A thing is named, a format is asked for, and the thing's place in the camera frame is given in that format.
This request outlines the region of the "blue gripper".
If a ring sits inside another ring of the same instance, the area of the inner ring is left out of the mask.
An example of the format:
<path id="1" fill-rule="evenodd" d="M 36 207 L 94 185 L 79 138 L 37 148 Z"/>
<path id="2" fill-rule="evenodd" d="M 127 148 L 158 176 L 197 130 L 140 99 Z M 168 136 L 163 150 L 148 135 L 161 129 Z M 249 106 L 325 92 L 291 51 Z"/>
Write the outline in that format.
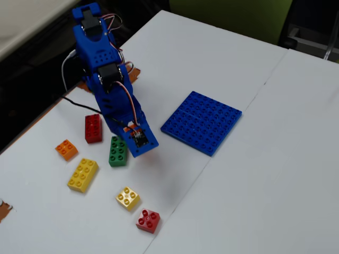
<path id="1" fill-rule="evenodd" d="M 96 91 L 96 101 L 104 119 L 114 134 L 121 134 L 129 122 L 134 122 L 130 98 L 122 87 L 113 87 L 106 93 L 102 87 Z"/>

